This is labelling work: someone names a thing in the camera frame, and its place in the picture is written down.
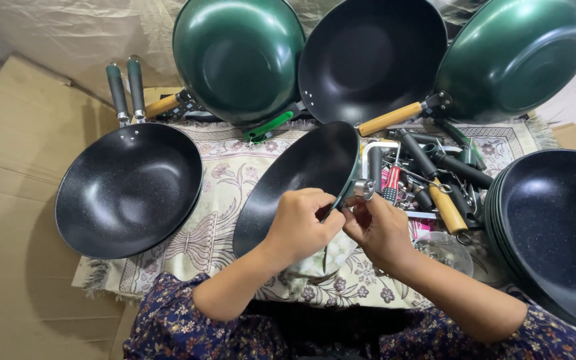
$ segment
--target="floral print clothing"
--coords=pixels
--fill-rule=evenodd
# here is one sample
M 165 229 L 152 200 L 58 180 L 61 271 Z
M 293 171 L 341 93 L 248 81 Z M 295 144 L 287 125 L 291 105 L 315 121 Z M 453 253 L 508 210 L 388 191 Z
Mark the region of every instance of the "floral print clothing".
M 471 339 L 441 310 L 402 312 L 409 320 L 402 331 L 377 336 L 376 346 L 318 346 L 287 341 L 274 319 L 240 315 L 217 322 L 201 314 L 193 303 L 193 289 L 208 279 L 199 274 L 180 281 L 163 273 L 141 302 L 126 359 L 576 359 L 576 331 L 548 313 L 529 305 L 524 324 L 510 338 L 484 344 Z

